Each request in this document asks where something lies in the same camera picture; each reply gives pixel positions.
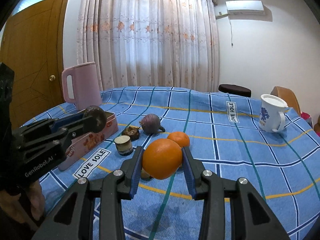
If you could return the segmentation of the left hand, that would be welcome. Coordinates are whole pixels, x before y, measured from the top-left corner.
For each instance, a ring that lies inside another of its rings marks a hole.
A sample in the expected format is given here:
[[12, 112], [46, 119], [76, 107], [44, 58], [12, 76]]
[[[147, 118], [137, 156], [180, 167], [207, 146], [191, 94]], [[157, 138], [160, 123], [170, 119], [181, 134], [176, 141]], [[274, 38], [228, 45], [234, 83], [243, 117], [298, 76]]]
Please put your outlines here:
[[[26, 196], [27, 203], [21, 204], [19, 199]], [[26, 194], [11, 196], [1, 191], [1, 209], [9, 217], [19, 223], [32, 224], [33, 220], [39, 221], [44, 214], [45, 197], [39, 180], [32, 183]]]

